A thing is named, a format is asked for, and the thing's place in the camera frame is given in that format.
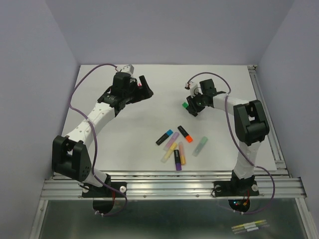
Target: highlighter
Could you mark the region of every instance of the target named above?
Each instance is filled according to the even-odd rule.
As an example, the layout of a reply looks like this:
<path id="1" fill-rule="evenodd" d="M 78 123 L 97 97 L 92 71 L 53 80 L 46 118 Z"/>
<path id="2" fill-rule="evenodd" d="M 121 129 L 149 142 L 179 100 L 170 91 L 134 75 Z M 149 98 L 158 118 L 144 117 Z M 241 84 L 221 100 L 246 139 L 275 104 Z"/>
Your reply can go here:
<path id="1" fill-rule="evenodd" d="M 179 132 L 186 138 L 186 140 L 190 143 L 193 141 L 193 139 L 191 138 L 191 136 L 186 132 L 186 130 L 180 125 L 179 127 L 177 127 Z"/>
<path id="2" fill-rule="evenodd" d="M 176 149 L 177 143 L 173 143 L 171 147 L 168 149 L 167 153 L 164 155 L 164 157 L 161 159 L 163 163 L 166 163 L 166 161 L 169 159 L 171 153 Z"/>
<path id="3" fill-rule="evenodd" d="M 180 162 L 182 165 L 186 164 L 185 153 L 184 153 L 184 145 L 183 142 L 178 143 L 179 154 L 180 154 Z"/>
<path id="4" fill-rule="evenodd" d="M 179 156 L 179 151 L 177 149 L 174 150 L 174 158 L 175 158 L 176 171 L 181 171 L 180 156 Z"/>
<path id="5" fill-rule="evenodd" d="M 172 146 L 172 144 L 175 142 L 175 140 L 178 138 L 179 133 L 175 132 L 173 134 L 173 136 L 170 138 L 170 140 L 168 141 L 168 143 L 165 145 L 164 150 L 168 151 L 168 149 Z"/>
<path id="6" fill-rule="evenodd" d="M 201 140 L 200 140 L 198 146 L 196 147 L 196 149 L 195 149 L 194 152 L 193 152 L 193 156 L 196 157 L 196 156 L 199 154 L 199 152 L 201 152 L 201 150 L 203 149 L 203 147 L 205 146 L 205 144 L 207 143 L 207 141 L 208 141 L 208 138 L 207 138 L 207 137 L 204 136 L 203 138 L 201 138 Z"/>
<path id="7" fill-rule="evenodd" d="M 163 134 L 163 135 L 156 141 L 156 144 L 157 144 L 157 145 L 160 145 L 161 143 L 163 143 L 172 133 L 173 133 L 173 131 L 171 131 L 171 130 L 167 131 L 165 134 Z"/>

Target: metal frame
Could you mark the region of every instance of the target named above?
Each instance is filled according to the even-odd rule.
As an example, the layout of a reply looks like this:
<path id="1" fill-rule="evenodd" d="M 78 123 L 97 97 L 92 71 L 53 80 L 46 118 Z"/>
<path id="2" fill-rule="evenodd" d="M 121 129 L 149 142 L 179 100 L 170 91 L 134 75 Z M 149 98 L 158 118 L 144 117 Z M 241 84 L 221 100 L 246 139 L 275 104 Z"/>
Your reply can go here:
<path id="1" fill-rule="evenodd" d="M 248 66 L 256 97 L 264 106 L 270 126 L 268 139 L 277 168 L 276 171 L 271 172 L 276 183 L 275 198 L 295 198 L 308 238 L 316 239 L 318 233 L 306 207 L 304 198 L 307 196 L 301 179 L 289 176 L 255 69 L 254 66 Z M 128 183 L 127 196 L 130 200 L 216 200 L 217 198 L 211 196 L 212 182 L 229 180 L 231 177 L 231 171 L 111 171 L 106 173 L 111 175 L 112 181 L 126 181 Z M 270 198 L 272 182 L 269 176 L 263 171 L 256 171 L 255 174 L 260 191 L 260 196 L 257 198 Z M 81 195 L 82 189 L 78 186 L 77 181 L 54 173 L 50 180 L 44 182 L 30 238 L 38 238 L 40 235 L 48 200 L 91 200 L 82 198 Z"/>

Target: purple highlighter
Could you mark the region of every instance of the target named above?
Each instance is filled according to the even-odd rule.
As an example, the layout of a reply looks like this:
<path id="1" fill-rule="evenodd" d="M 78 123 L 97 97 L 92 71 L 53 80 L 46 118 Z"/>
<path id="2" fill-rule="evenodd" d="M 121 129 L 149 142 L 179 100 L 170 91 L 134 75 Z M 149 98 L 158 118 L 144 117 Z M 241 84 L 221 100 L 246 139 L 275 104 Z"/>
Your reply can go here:
<path id="1" fill-rule="evenodd" d="M 176 171 L 181 171 L 180 155 L 177 149 L 174 150 L 174 157 L 175 157 Z"/>
<path id="2" fill-rule="evenodd" d="M 171 147 L 171 145 L 175 142 L 175 140 L 178 138 L 179 133 L 175 132 L 173 134 L 173 136 L 170 138 L 170 140 L 168 141 L 168 143 L 165 145 L 164 150 L 168 151 L 168 149 Z"/>

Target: lavender wall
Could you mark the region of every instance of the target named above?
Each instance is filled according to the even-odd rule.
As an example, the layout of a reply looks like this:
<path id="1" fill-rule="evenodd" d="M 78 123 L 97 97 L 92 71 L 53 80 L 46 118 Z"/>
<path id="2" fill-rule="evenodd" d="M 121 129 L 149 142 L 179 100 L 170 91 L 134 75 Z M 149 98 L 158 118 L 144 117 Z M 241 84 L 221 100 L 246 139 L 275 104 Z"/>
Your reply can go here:
<path id="1" fill-rule="evenodd" d="M 29 237 L 77 62 L 43 0 L 0 6 L 0 238 Z"/>
<path id="2" fill-rule="evenodd" d="M 319 226 L 319 1 L 296 0 L 258 66 L 287 166 Z"/>
<path id="3" fill-rule="evenodd" d="M 82 64 L 257 63 L 293 0 L 46 0 Z"/>

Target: green highlighter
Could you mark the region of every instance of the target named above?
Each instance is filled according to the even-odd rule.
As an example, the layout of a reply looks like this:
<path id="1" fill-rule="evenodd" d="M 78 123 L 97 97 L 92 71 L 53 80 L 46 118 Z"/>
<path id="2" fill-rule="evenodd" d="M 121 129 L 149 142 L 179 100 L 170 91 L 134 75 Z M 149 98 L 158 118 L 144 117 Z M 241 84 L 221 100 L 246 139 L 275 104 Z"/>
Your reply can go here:
<path id="1" fill-rule="evenodd" d="M 201 138 L 198 146 L 196 147 L 196 149 L 193 152 L 193 156 L 196 157 L 199 154 L 199 152 L 203 149 L 203 147 L 207 143 L 207 141 L 208 141 L 207 137 L 204 136 L 203 138 Z"/>

